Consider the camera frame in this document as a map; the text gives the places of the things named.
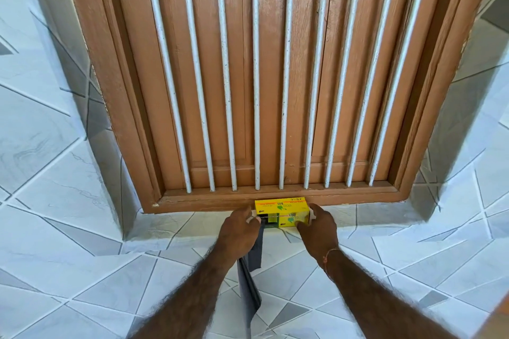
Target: white metal bar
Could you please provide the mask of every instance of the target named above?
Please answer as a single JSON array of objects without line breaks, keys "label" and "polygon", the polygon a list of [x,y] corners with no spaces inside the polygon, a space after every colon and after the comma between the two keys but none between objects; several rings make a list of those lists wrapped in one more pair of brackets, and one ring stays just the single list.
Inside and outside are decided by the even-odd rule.
[{"label": "white metal bar", "polygon": [[210,153],[207,112],[205,110],[205,98],[203,95],[203,85],[201,83],[200,55],[198,54],[198,40],[196,39],[196,26],[194,25],[194,11],[192,6],[192,0],[185,1],[186,1],[187,23],[189,26],[189,36],[191,38],[191,52],[194,66],[194,79],[196,80],[196,91],[198,93],[198,107],[200,108],[201,132],[203,133],[203,143],[205,146],[205,159],[207,160],[207,170],[209,172],[210,191],[215,191],[216,187],[214,184],[212,155]]},{"label": "white metal bar", "polygon": [[151,2],[154,20],[156,23],[157,39],[159,41],[159,48],[161,49],[162,62],[164,66],[164,76],[166,77],[166,84],[168,86],[169,101],[172,105],[173,120],[175,121],[175,128],[177,129],[177,143],[179,145],[180,161],[182,163],[186,191],[191,193],[191,179],[189,178],[189,168],[187,166],[187,155],[184,145],[184,136],[182,134],[182,124],[180,122],[179,104],[177,102],[177,94],[175,92],[175,84],[173,81],[172,65],[169,61],[168,43],[166,41],[166,34],[164,33],[161,6],[159,4],[159,0],[151,0]]},{"label": "white metal bar", "polygon": [[313,138],[315,136],[315,118],[318,100],[318,78],[320,77],[320,65],[322,61],[323,30],[325,24],[325,2],[319,0],[318,7],[318,27],[315,43],[315,58],[313,64],[313,79],[311,80],[311,99],[309,103],[309,122],[308,122],[308,144],[306,146],[306,161],[304,173],[304,188],[309,187],[309,173],[311,170],[311,153],[313,152]]},{"label": "white metal bar", "polygon": [[225,0],[217,0],[220,13],[221,55],[223,63],[223,83],[225,85],[226,131],[228,134],[228,152],[230,154],[230,173],[232,189],[237,190],[237,172],[235,169],[235,145],[233,141],[232,94],[230,92],[230,61],[228,59],[228,36],[226,29]]},{"label": "white metal bar", "polygon": [[389,15],[391,0],[384,0],[382,5],[382,12],[380,14],[380,21],[378,22],[377,36],[373,46],[373,53],[371,58],[370,68],[367,74],[366,86],[364,89],[364,97],[360,107],[359,122],[357,123],[357,130],[355,131],[355,138],[353,142],[352,157],[350,159],[350,166],[348,167],[347,186],[352,185],[352,178],[355,169],[355,162],[357,160],[357,153],[359,152],[360,137],[362,135],[362,128],[364,127],[364,120],[366,119],[367,105],[370,101],[371,88],[375,80],[375,73],[377,70],[378,57],[380,56],[380,48],[382,47],[383,34],[385,31],[385,24]]},{"label": "white metal bar", "polygon": [[334,108],[334,117],[332,120],[332,130],[330,132],[329,153],[327,156],[327,167],[325,170],[326,188],[329,187],[330,173],[332,171],[332,161],[334,159],[334,148],[336,147],[337,127],[340,123],[341,103],[343,101],[343,91],[345,90],[345,81],[347,79],[348,59],[350,58],[350,48],[352,47],[353,27],[355,15],[357,13],[357,4],[359,0],[350,0],[350,7],[347,20],[347,32],[345,35],[345,45],[343,46],[343,59],[341,60],[340,82],[337,85],[336,106]]},{"label": "white metal bar", "polygon": [[286,156],[286,127],[288,115],[289,61],[290,45],[292,42],[292,10],[293,0],[287,0],[284,32],[284,60],[283,60],[283,109],[281,112],[281,142],[279,149],[279,188],[284,187],[284,159]]},{"label": "white metal bar", "polygon": [[258,27],[258,0],[253,8],[253,90],[254,90],[254,188],[260,189],[260,36]]},{"label": "white metal bar", "polygon": [[398,90],[398,83],[401,78],[401,73],[403,72],[405,58],[408,53],[408,47],[410,46],[410,40],[412,38],[412,32],[415,26],[415,21],[417,19],[417,13],[419,12],[420,2],[421,0],[412,0],[412,4],[410,7],[410,13],[408,15],[405,33],[401,44],[401,50],[398,55],[398,62],[396,64],[396,67],[394,68],[394,74],[392,76],[390,91],[387,97],[387,104],[385,105],[385,111],[383,113],[382,122],[380,125],[377,144],[375,147],[375,152],[373,154],[369,178],[370,186],[373,185],[373,181],[375,180],[375,174],[377,173],[378,163],[380,162],[380,155],[382,154],[385,133],[387,132],[387,126],[389,124],[389,118],[392,112],[392,105],[394,104],[394,97],[396,96],[396,91]]}]

